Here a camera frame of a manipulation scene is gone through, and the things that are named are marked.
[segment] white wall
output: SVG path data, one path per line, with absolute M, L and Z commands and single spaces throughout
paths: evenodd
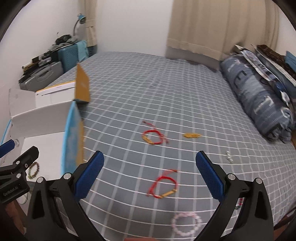
M 164 56 L 173 0 L 98 0 L 98 51 Z
M 72 34 L 78 0 L 31 0 L 0 42 L 0 138 L 9 120 L 8 90 L 19 88 L 22 66 L 44 53 L 59 36 Z
M 286 55 L 287 50 L 296 56 L 296 30 L 283 11 L 280 10 L 279 38 L 275 51 L 281 55 Z

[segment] brown bead bracelet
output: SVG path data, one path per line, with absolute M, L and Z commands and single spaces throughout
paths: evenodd
M 34 172 L 33 175 L 31 175 L 31 169 L 32 169 L 32 167 L 35 166 L 35 165 L 37 165 L 37 170 Z M 33 178 L 35 178 L 35 177 L 37 176 L 38 172 L 39 172 L 39 163 L 38 163 L 38 162 L 33 162 L 33 164 L 29 167 L 28 178 L 29 178 L 29 179 L 33 179 Z

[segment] open box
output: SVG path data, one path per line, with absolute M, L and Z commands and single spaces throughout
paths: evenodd
M 83 163 L 83 123 L 76 102 L 89 102 L 89 79 L 77 65 L 75 81 L 45 88 L 38 92 L 9 90 L 11 120 L 2 143 L 15 141 L 15 148 L 1 158 L 10 165 L 31 146 L 39 150 L 38 177 L 59 179 L 74 172 Z

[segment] curtain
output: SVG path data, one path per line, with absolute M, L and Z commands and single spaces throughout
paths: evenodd
M 223 60 L 235 44 L 274 49 L 278 30 L 272 0 L 174 0 L 167 46 Z
M 97 0 L 80 0 L 80 11 L 86 16 L 85 35 L 87 47 L 97 45 L 96 39 L 96 3 Z

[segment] bed sheet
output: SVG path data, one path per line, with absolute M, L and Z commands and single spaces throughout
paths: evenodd
M 295 149 L 290 143 L 269 143 L 259 134 L 219 71 L 185 60 L 121 52 L 95 54 L 81 66 L 90 78 L 91 95 L 90 103 L 79 105 L 85 126 L 84 158 L 96 150 L 105 156 L 105 165 L 81 205 L 105 239 L 193 240 L 218 206 L 195 165 L 200 150 L 226 173 L 249 181 L 260 177 L 274 223 L 288 211 L 295 200 Z M 74 80 L 75 75 L 73 68 L 52 85 Z M 151 128 L 143 120 L 156 125 L 169 143 L 144 142 L 142 132 Z M 182 136 L 190 132 L 202 137 Z M 170 175 L 179 184 L 177 192 L 163 199 L 147 196 L 166 169 L 178 170 Z M 156 192 L 172 187 L 160 182 Z M 201 229 L 188 237 L 174 233 L 170 223 L 179 212 L 199 215 Z M 234 211 L 225 234 L 238 213 Z M 177 224 L 187 232 L 193 219 L 183 218 Z

